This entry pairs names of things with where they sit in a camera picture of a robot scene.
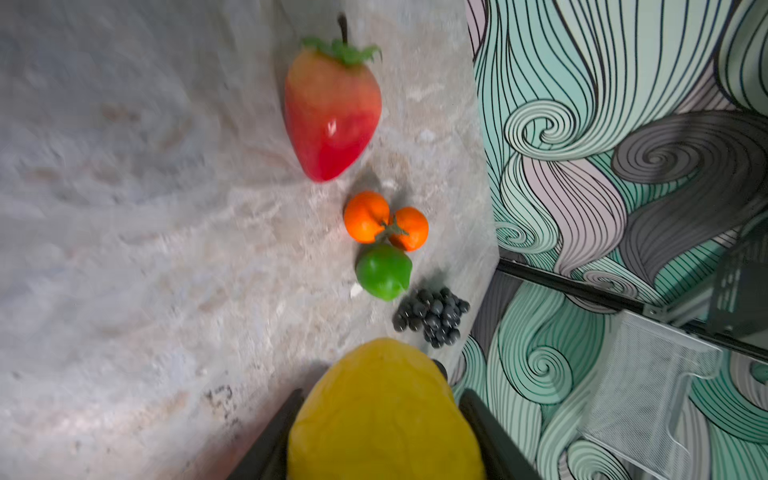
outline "gray marble surface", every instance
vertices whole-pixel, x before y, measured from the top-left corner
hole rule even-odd
[[[384,52],[362,158],[312,184],[281,91],[304,35]],[[412,284],[498,259],[460,0],[0,2],[0,478],[225,478],[288,392],[393,336],[341,221],[428,217]],[[473,310],[462,324],[466,335]]]

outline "orange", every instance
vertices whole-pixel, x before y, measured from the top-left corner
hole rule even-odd
[[[349,236],[360,243],[373,243],[389,221],[389,204],[376,192],[357,194],[346,205],[344,225]]]
[[[405,207],[397,210],[394,219],[390,218],[389,222],[405,231],[404,234],[394,234],[389,237],[389,241],[395,247],[412,252],[427,241],[429,223],[427,217],[417,209]]]

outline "yellow lemon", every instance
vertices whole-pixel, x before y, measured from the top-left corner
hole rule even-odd
[[[437,366],[386,338],[348,353],[315,385],[290,431],[288,474],[480,480],[485,469]]]

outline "metal bracket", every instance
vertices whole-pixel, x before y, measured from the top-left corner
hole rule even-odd
[[[714,275],[699,282],[693,289],[666,306],[643,305],[643,315],[660,323],[672,326],[683,326],[686,323],[703,319],[710,309]]]

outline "strawberry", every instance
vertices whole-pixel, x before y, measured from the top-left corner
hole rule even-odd
[[[286,129],[304,173],[315,182],[338,177],[371,141],[382,113],[382,96],[364,64],[379,47],[358,50],[342,39],[330,45],[305,38],[286,77]]]

